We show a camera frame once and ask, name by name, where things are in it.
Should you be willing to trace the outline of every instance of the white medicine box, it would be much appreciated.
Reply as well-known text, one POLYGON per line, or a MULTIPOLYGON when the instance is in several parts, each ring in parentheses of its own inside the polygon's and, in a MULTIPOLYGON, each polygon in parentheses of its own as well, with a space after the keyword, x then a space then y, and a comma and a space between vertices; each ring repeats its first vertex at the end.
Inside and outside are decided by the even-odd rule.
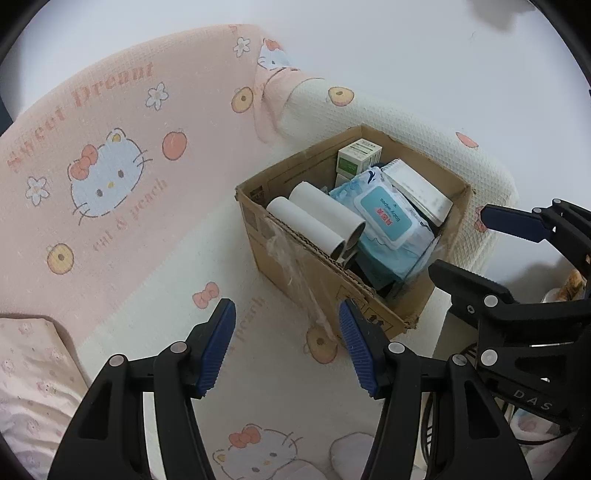
POLYGON ((382 147, 364 138, 339 150, 336 160, 336 172, 351 180, 356 175, 379 162, 382 147))

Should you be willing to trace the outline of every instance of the blue wipes package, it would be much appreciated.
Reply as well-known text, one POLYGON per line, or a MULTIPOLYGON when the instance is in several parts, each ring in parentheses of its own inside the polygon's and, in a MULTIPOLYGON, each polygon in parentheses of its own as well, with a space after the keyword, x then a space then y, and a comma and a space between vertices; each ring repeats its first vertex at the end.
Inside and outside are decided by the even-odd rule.
POLYGON ((378 167, 335 188, 330 196, 366 220, 358 243, 363 261, 358 264, 378 290, 403 281, 434 240, 428 223, 378 167))
POLYGON ((404 243, 412 234, 411 228, 417 223, 416 220, 413 223, 414 218, 411 220, 412 217, 408 216, 390 193, 379 184, 359 195, 354 203, 375 230, 383 233, 382 239, 393 249, 404 243))

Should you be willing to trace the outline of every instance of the cardboard box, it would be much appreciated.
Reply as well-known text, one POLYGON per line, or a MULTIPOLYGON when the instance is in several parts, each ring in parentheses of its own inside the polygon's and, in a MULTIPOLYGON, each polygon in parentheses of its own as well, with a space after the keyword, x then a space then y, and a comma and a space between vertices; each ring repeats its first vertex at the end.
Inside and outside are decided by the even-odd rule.
POLYGON ((431 259, 449 260, 460 223, 467 214, 472 189, 454 172, 366 125, 349 128, 256 173, 236 187, 236 200, 242 209, 256 265, 280 290, 305 310, 310 308, 309 299, 301 295, 301 289, 295 288, 293 278, 290 278, 293 269, 279 263, 277 256, 269 251, 269 246, 276 243, 276 235, 284 235, 286 243, 296 252, 295 265, 339 338, 338 308, 340 302, 346 298, 354 299, 365 316, 380 324, 388 337, 393 338, 416 326, 434 289, 427 271, 424 270, 412 283, 405 286, 396 298, 386 301, 354 273, 344 270, 306 238, 265 210, 272 199, 278 196, 289 197, 292 189, 301 181, 310 182, 320 189, 332 189, 336 180, 335 167, 339 150, 360 138, 380 145, 382 161, 385 163, 402 158, 453 201, 453 207, 440 230, 439 244, 442 248, 437 248, 434 253, 436 256, 431 259))

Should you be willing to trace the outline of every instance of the peach print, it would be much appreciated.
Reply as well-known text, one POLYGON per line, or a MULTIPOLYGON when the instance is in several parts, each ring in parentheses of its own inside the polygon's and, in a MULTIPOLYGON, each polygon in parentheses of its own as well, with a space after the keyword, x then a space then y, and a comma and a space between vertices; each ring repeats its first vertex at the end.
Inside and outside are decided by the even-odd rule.
POLYGON ((484 233, 488 230, 488 228, 486 227, 486 225, 482 222, 482 219, 480 218, 480 212, 482 211, 482 209, 484 208, 484 206, 480 206, 476 208, 476 222, 474 222, 474 228, 476 230, 478 230, 480 233, 484 233))
POLYGON ((460 139, 460 142, 462 142, 468 148, 476 148, 478 146, 478 144, 467 135, 456 132, 456 136, 460 139))

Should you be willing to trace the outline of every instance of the screw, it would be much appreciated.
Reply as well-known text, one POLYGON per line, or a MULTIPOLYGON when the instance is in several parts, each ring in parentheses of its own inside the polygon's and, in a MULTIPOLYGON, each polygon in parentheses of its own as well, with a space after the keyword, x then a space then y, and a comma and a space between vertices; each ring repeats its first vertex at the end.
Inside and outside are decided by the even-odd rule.
POLYGON ((125 358, 123 358, 123 355, 113 355, 111 358, 109 358, 109 365, 112 367, 118 367, 124 361, 125 361, 125 358))
POLYGON ((482 365, 490 367, 496 363, 498 358, 499 355, 494 350, 488 349, 482 352, 482 355, 480 356, 480 362, 482 365))
POLYGON ((463 367, 464 365, 466 365, 468 363, 468 360, 466 359, 466 357, 463 355, 459 355, 459 354, 455 354, 452 357, 452 361, 460 367, 463 367))
POLYGON ((496 298, 494 295, 487 295, 484 297, 484 305, 487 307, 496 307, 496 304, 499 303, 499 299, 496 298))
POLYGON ((170 351, 172 353, 183 353, 187 349, 187 344, 185 342, 176 342, 170 346, 170 351))
POLYGON ((390 350, 392 353, 403 353, 405 348, 401 343, 392 342, 390 345, 388 345, 388 350, 390 350))

